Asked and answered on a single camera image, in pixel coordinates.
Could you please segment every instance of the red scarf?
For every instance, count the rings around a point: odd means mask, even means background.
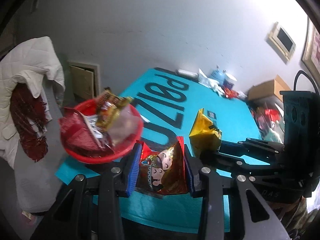
[[[48,122],[45,118],[45,103],[41,96],[34,98],[26,84],[18,83],[10,99],[10,112],[14,125],[20,135],[20,143],[27,156],[35,162],[41,160],[48,152],[45,136],[38,138],[28,119],[43,132]]]

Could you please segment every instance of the red bowl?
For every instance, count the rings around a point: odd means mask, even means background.
[[[81,104],[75,106],[75,109],[81,112],[84,115],[94,115],[96,114],[96,102],[94,99],[89,99],[87,101],[82,102]],[[117,144],[114,148],[114,153],[111,155],[106,155],[104,157],[86,157],[79,155],[75,153],[74,151],[71,151],[70,149],[66,149],[66,152],[77,159],[78,161],[82,163],[87,163],[87,164],[101,164],[101,163],[109,163],[111,161],[114,161],[120,157],[123,157],[127,153],[129,153],[134,144],[136,143],[137,140],[140,140],[141,134],[142,134],[142,129],[143,129],[143,121],[140,117],[139,112],[137,109],[130,105],[130,109],[133,115],[139,117],[139,122],[137,125],[137,129],[135,130],[134,134],[129,135],[123,142]]]

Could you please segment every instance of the white container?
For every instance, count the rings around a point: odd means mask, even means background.
[[[233,75],[228,74],[228,73],[225,74],[225,78],[224,78],[224,82],[223,82],[223,86],[225,88],[228,88],[231,90],[233,88],[233,85],[236,82],[237,82],[237,79]]]

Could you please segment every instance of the red package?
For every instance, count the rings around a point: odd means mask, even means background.
[[[101,143],[76,109],[65,107],[65,116],[59,119],[61,142],[64,147],[87,157],[103,157],[112,154],[110,142]]]
[[[226,94],[226,98],[236,98],[238,97],[239,93],[237,91],[234,91],[234,90],[230,90],[229,88],[226,88],[226,87],[223,87],[223,90]]]
[[[270,117],[270,120],[273,122],[280,121],[281,119],[278,111],[275,109],[265,109],[264,112]]]
[[[142,144],[137,187],[161,195],[188,193],[185,179],[184,140],[177,136],[177,143],[162,152],[152,151]]]

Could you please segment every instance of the picture frame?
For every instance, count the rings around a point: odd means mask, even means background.
[[[302,62],[310,71],[318,87],[320,85],[320,35],[308,18],[306,44],[302,55]]]

